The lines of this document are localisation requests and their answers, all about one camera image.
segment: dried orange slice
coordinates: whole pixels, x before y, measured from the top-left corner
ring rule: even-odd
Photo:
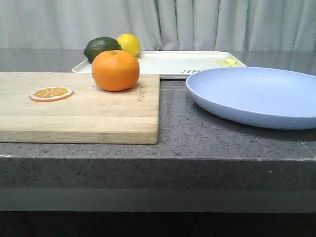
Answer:
[[[73,93],[73,90],[67,87],[47,87],[32,92],[29,97],[38,102],[50,102],[66,99]]]

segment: white tray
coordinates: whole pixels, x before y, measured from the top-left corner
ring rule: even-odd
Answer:
[[[238,67],[246,67],[230,53],[219,51],[141,51],[138,61],[143,74],[160,74],[162,79],[186,79],[202,70],[220,68],[215,61],[226,58],[236,59]],[[72,71],[91,73],[91,66],[88,60],[84,60]]]

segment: gray countertop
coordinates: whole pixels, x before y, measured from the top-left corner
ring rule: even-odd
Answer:
[[[229,53],[316,75],[315,52]],[[84,59],[81,50],[0,49],[0,71],[70,72]],[[162,80],[160,92],[156,145],[1,143],[0,211],[316,211],[316,129],[219,118],[184,81]]]

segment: lime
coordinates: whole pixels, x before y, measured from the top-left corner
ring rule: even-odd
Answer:
[[[101,36],[91,40],[84,50],[84,55],[92,63],[94,58],[103,51],[122,50],[117,40],[108,36]]]
[[[118,37],[118,43],[121,45],[122,50],[129,52],[136,56],[140,52],[140,41],[139,39],[130,33],[123,34]]]

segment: yellow lemon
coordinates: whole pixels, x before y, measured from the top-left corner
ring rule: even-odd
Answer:
[[[130,33],[123,34],[117,38],[119,45],[123,51],[129,52],[136,56],[140,52],[140,41],[139,39]]]

